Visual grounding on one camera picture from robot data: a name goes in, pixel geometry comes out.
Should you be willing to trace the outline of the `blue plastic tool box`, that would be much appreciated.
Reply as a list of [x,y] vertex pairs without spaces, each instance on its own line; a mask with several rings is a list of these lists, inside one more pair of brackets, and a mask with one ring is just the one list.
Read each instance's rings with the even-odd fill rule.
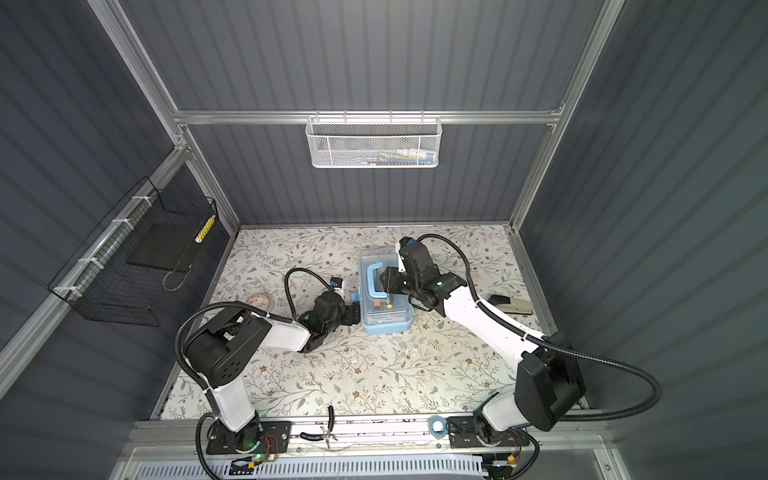
[[399,274],[393,247],[364,249],[358,257],[360,323],[368,335],[402,333],[414,316],[406,295],[390,293],[381,279],[385,273]]

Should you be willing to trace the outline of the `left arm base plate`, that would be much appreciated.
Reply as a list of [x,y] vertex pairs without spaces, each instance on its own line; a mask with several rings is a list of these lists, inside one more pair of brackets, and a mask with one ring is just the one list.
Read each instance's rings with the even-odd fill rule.
[[282,454],[287,451],[293,424],[289,421],[252,421],[232,432],[216,420],[205,432],[208,455]]

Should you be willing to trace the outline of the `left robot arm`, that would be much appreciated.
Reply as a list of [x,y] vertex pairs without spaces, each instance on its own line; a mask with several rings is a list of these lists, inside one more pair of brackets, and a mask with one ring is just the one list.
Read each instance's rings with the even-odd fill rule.
[[360,303],[335,291],[292,320],[240,301],[212,303],[193,313],[174,338],[180,368],[202,389],[216,421],[239,434],[257,424],[244,371],[259,350],[310,353],[341,326],[361,321]]

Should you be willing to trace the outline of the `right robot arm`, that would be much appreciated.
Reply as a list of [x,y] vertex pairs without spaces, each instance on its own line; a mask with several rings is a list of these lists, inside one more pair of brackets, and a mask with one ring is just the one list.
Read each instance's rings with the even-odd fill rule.
[[511,369],[514,389],[491,395],[473,413],[478,431],[525,426],[549,431],[586,392],[577,361],[555,350],[570,346],[564,336],[546,336],[516,321],[480,298],[468,280],[435,267],[414,274],[387,267],[380,283],[385,292],[405,295],[419,308],[459,323]]

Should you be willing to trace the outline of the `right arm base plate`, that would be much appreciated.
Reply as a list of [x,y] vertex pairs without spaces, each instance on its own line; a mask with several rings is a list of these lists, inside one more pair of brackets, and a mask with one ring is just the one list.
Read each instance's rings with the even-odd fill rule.
[[530,441],[520,432],[495,430],[480,417],[451,416],[446,419],[448,438],[452,448],[527,447]]

